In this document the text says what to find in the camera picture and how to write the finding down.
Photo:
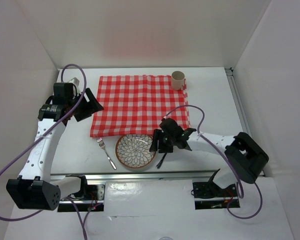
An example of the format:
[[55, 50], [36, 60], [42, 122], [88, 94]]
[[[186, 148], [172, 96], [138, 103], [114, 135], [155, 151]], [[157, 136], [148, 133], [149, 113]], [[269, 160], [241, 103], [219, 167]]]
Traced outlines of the floral patterned ceramic plate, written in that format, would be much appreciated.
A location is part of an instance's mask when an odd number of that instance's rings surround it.
[[151, 164], [156, 152], [150, 152], [153, 137], [147, 134], [122, 135], [115, 147], [118, 161], [125, 167], [139, 170]]

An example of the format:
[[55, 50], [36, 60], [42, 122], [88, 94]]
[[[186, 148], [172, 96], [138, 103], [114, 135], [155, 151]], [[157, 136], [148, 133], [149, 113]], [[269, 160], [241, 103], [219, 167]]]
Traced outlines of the beige paper cup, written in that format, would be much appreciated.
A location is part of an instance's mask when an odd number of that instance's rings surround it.
[[174, 71], [170, 83], [174, 91], [182, 90], [185, 85], [185, 74], [182, 71]]

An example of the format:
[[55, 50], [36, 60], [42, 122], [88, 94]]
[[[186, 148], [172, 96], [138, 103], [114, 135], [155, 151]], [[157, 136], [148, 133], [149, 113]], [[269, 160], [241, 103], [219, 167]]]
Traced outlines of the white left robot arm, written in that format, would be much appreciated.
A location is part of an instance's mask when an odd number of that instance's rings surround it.
[[[83, 175], [70, 174], [51, 182], [53, 159], [70, 118], [80, 122], [104, 109], [89, 88], [80, 91], [79, 83], [75, 77], [68, 82], [55, 83], [53, 95], [39, 109], [35, 138], [40, 141], [31, 148], [18, 177], [9, 179], [6, 184], [6, 190], [19, 209], [53, 211], [60, 200], [70, 195], [82, 200], [89, 193], [87, 179]], [[75, 105], [78, 106], [67, 116]]]

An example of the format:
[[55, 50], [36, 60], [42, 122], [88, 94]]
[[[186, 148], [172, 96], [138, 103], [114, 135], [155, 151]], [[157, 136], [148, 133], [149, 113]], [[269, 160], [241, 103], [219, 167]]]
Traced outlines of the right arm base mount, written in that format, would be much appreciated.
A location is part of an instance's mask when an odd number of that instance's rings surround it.
[[197, 181], [192, 183], [190, 194], [194, 198], [196, 210], [215, 210], [240, 208], [240, 201], [235, 184], [221, 189], [212, 181]]

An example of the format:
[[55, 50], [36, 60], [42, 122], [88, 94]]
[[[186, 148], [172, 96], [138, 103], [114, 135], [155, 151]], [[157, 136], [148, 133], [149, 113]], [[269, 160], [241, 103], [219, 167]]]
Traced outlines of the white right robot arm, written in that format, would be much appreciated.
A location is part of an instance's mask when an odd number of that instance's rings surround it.
[[254, 184], [269, 161], [266, 152], [245, 132], [237, 135], [216, 135], [194, 128], [182, 129], [172, 118], [164, 118], [153, 131], [150, 152], [172, 153], [180, 150], [219, 154], [228, 169], [217, 170], [208, 184], [213, 196], [220, 196], [227, 187], [243, 181]]

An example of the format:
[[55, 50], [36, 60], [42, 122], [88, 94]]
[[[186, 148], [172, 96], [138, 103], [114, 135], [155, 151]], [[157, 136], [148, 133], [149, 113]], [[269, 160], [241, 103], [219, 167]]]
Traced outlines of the red white checkered cloth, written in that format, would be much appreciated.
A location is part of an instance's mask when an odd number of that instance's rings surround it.
[[187, 85], [173, 90], [171, 79], [170, 75], [101, 76], [96, 99], [104, 109], [94, 114], [90, 137], [151, 135], [166, 115], [183, 129], [190, 127]]

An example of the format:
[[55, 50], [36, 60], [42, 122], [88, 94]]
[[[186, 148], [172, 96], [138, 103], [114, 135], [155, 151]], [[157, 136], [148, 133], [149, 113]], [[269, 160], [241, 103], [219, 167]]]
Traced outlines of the silver metal fork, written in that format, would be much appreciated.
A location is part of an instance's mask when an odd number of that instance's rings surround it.
[[107, 159], [111, 165], [111, 167], [114, 169], [114, 170], [117, 170], [117, 166], [115, 165], [115, 163], [113, 162], [113, 160], [111, 159], [110, 155], [108, 154], [107, 152], [107, 149], [106, 149], [106, 145], [103, 141], [102, 138], [98, 138], [97, 139], [97, 143], [99, 145], [99, 147], [105, 152], [106, 156], [107, 156]]

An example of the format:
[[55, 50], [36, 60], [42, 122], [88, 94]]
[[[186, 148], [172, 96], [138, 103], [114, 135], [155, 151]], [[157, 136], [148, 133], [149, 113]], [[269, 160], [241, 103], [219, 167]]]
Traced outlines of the silver metal knife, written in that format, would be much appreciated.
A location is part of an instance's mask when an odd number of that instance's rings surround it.
[[162, 166], [162, 164], [163, 164], [163, 162], [164, 162], [166, 156], [167, 156], [167, 153], [165, 153], [165, 154], [162, 156], [161, 160], [160, 160], [160, 161], [158, 162], [158, 164], [155, 166], [156, 169], [160, 169], [160, 168], [161, 168], [161, 166]]

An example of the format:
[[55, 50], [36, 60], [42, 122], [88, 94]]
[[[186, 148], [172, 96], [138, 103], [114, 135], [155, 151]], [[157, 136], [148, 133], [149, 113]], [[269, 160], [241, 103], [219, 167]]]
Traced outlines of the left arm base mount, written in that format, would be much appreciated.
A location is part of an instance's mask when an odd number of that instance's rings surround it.
[[76, 193], [70, 195], [80, 212], [103, 212], [104, 199], [106, 193], [106, 185], [104, 183], [88, 184], [86, 193]]

